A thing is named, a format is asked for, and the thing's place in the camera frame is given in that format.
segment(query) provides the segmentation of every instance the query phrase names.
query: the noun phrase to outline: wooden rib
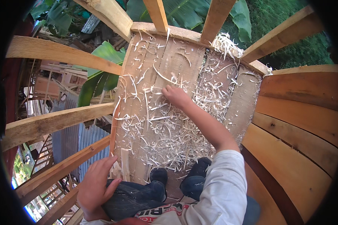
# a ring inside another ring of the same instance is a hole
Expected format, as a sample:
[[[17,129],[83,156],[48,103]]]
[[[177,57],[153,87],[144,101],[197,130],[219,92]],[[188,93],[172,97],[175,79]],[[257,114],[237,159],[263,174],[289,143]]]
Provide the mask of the wooden rib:
[[[14,36],[6,58],[36,58],[82,65],[108,73],[120,74],[121,66],[90,53],[39,38]]]
[[[305,156],[250,124],[243,145],[283,187],[306,223],[318,208],[331,178]]]
[[[210,3],[200,42],[211,45],[222,28],[236,0],[212,0]]]
[[[153,21],[155,28],[159,32],[167,32],[168,21],[165,15],[164,6],[162,0],[143,0],[144,4],[149,12],[150,18]]]
[[[331,177],[334,176],[338,165],[338,149],[330,143],[296,126],[258,112],[254,113],[252,123],[293,146]]]
[[[310,65],[274,70],[261,96],[300,101],[338,111],[338,65]]]
[[[211,45],[207,45],[205,43],[200,42],[200,33],[183,29],[180,27],[174,27],[174,26],[169,26],[170,28],[170,37],[178,38],[184,41],[189,41],[196,43],[198,45],[207,47],[209,49],[214,49]],[[155,26],[153,23],[144,23],[144,22],[134,22],[133,25],[131,26],[131,30],[138,32],[138,31],[146,31],[150,34],[159,34],[163,36],[167,36],[167,33],[164,32],[159,32],[156,30]],[[240,61],[242,64],[248,66],[249,68],[253,69],[260,75],[265,75],[268,74],[268,67],[266,67],[263,63],[260,61],[254,61],[251,63],[246,63],[245,61]]]
[[[338,147],[338,112],[298,101],[259,96],[256,112],[309,131]]]
[[[66,176],[96,153],[106,148],[109,144],[110,135],[100,139],[94,144],[89,145],[83,150],[78,151],[74,155],[69,156],[58,164],[55,164],[35,178],[29,179],[24,184],[18,186],[15,191],[21,200],[22,205],[27,205],[36,196],[43,193],[55,182]]]
[[[248,183],[247,195],[254,198],[261,207],[260,217],[256,224],[287,224],[277,204],[252,168],[247,163],[244,166]]]
[[[115,0],[74,0],[127,42],[131,40],[130,27],[133,21]]]
[[[306,6],[247,48],[241,59],[251,63],[322,30],[318,16]]]
[[[11,122],[6,125],[5,137],[1,141],[6,151],[24,142],[52,133],[102,115],[113,113],[114,103],[98,104],[69,110],[52,112],[40,116]]]
[[[57,219],[60,219],[75,204],[79,188],[80,184],[60,199],[36,224],[52,225]]]

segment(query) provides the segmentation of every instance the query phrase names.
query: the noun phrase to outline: person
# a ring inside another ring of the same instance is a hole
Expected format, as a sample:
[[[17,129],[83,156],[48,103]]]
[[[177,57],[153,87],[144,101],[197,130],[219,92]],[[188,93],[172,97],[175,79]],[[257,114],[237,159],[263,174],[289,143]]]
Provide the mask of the person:
[[[117,156],[90,165],[77,195],[84,212],[81,225],[121,224],[255,224],[258,203],[248,197],[244,158],[230,132],[214,117],[198,107],[181,88],[167,85],[163,95],[182,110],[215,147],[211,162],[201,158],[180,184],[185,196],[198,202],[163,203],[167,197],[167,172],[155,168],[147,185],[109,179]]]

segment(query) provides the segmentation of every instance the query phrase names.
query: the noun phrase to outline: green leaf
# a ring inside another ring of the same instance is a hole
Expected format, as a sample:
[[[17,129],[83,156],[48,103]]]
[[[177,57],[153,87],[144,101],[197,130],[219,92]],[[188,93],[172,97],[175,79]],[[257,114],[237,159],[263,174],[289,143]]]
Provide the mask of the green leaf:
[[[230,11],[230,15],[239,29],[239,40],[241,42],[250,42],[252,39],[252,24],[250,23],[247,2],[238,0]]]
[[[65,36],[68,34],[69,27],[71,25],[71,17],[64,12],[67,2],[62,2],[61,4],[55,2],[48,12],[48,25],[53,25],[58,31],[59,36]]]

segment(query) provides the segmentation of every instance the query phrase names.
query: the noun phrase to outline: dark shoe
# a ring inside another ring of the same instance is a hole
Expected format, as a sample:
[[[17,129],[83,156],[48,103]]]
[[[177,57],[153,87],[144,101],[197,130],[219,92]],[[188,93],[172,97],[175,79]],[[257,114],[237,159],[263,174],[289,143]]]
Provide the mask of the dark shoe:
[[[150,171],[149,174],[150,182],[157,180],[163,183],[164,186],[167,185],[168,174],[164,168],[154,168]]]

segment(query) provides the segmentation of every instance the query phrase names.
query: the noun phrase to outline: wooden structure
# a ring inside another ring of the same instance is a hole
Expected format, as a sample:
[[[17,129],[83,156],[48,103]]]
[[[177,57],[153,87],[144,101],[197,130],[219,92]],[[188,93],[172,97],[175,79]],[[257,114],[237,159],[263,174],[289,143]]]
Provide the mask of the wooden structure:
[[[122,85],[118,85],[115,103],[64,110],[10,123],[2,141],[4,151],[41,135],[111,114],[115,106],[115,118],[120,113],[121,116],[135,114],[148,120],[148,111],[140,110],[144,108],[144,100],[128,98],[124,102],[120,101],[119,97],[123,99],[126,98],[126,92],[138,91],[137,96],[143,94],[141,98],[157,98],[150,93],[147,96],[143,89],[172,85],[169,81],[172,77],[170,71],[180,71],[181,75],[177,80],[189,83],[188,94],[191,95],[198,79],[200,82],[206,82],[205,77],[199,75],[205,48],[213,49],[210,43],[235,2],[213,0],[203,33],[200,34],[168,26],[161,0],[144,1],[153,23],[132,22],[115,0],[75,1],[130,41],[122,67],[68,46],[20,36],[13,38],[6,57],[49,59],[91,67],[121,75],[119,82],[126,84],[132,83],[131,77],[123,75],[130,74],[137,82],[141,76],[144,77],[144,71],[147,71],[143,82],[139,83],[135,90],[130,85],[126,90]],[[242,83],[241,86],[235,87],[230,96],[232,102],[224,123],[239,144],[242,144],[248,195],[256,199],[261,206],[258,224],[306,223],[318,208],[336,171],[338,65],[303,66],[271,73],[265,65],[257,61],[322,29],[313,10],[305,7],[244,51],[240,61],[243,67],[240,67],[239,73],[246,75],[237,77],[229,73],[227,77],[219,73],[218,77],[214,78],[215,81],[222,82],[225,88],[230,85],[230,79]],[[140,38],[155,38],[155,41],[152,40],[154,44],[145,43],[140,42]],[[157,44],[165,44],[165,47],[159,48]],[[191,52],[185,55],[186,59],[175,54],[175,50],[180,47],[185,52]],[[156,49],[156,57],[148,53],[149,49]],[[134,59],[140,59],[142,64],[138,64]],[[229,65],[230,61],[221,59],[221,63]],[[253,79],[253,76],[247,76],[248,73],[263,76],[260,90],[261,78]],[[111,151],[118,156],[121,155],[122,148],[128,149],[123,131],[117,129],[120,125],[121,121],[114,120],[111,133]],[[141,132],[148,140],[156,137],[147,125]],[[110,138],[105,137],[18,187],[16,192],[23,205],[47,190],[94,153],[108,146],[109,142]],[[149,165],[140,162],[140,157],[145,154],[140,148],[141,145],[143,142],[130,146],[135,155],[131,154],[128,159],[130,180],[139,183],[146,181],[150,170]],[[51,224],[62,216],[68,207],[74,204],[78,188],[79,186],[75,187],[60,200],[43,218],[42,223]],[[79,216],[80,213],[75,217],[75,222],[79,220]]]

